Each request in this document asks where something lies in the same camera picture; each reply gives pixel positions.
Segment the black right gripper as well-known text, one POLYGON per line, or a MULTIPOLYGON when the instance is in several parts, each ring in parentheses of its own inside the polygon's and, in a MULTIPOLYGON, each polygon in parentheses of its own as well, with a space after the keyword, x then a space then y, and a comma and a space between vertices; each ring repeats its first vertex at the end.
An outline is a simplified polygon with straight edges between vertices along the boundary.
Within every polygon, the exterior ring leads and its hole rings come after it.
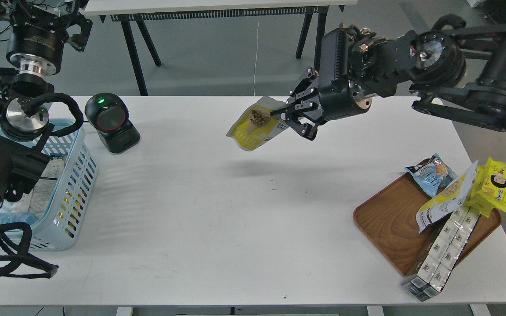
POLYGON ((349 38, 341 29, 325 34, 321 42, 318 72, 309 67, 289 92, 289 108, 271 111, 297 134, 314 140, 323 122, 364 114, 371 98, 357 102, 349 84, 349 38))

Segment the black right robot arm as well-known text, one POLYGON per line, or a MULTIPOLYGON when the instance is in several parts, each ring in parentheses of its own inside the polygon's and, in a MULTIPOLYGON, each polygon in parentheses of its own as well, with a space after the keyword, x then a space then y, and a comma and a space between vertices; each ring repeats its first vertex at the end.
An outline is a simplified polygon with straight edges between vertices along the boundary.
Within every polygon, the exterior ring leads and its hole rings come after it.
POLYGON ((505 132, 506 24, 468 28, 449 14, 427 32, 392 40, 342 25, 323 36, 319 68, 271 116, 313 140, 318 126, 366 113, 373 96, 393 96, 407 81, 419 96, 414 110, 505 132))

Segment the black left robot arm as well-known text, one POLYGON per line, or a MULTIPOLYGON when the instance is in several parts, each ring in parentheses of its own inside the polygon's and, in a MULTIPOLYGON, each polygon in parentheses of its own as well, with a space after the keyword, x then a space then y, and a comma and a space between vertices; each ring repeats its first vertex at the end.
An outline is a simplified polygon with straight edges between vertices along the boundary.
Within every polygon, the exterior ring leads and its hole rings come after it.
MULTIPOLYGON (((75 0, 70 12, 55 15, 26 0, 0 0, 0 21, 12 28, 6 58, 11 68, 0 68, 0 208, 31 192, 50 157, 42 152, 51 136, 79 130, 83 114, 78 104, 57 93, 46 77, 61 70, 64 45, 86 48, 92 21, 75 0)), ((40 273, 22 278, 51 278, 58 266, 29 253, 32 238, 24 222, 0 223, 0 277, 17 277, 22 265, 40 273)))

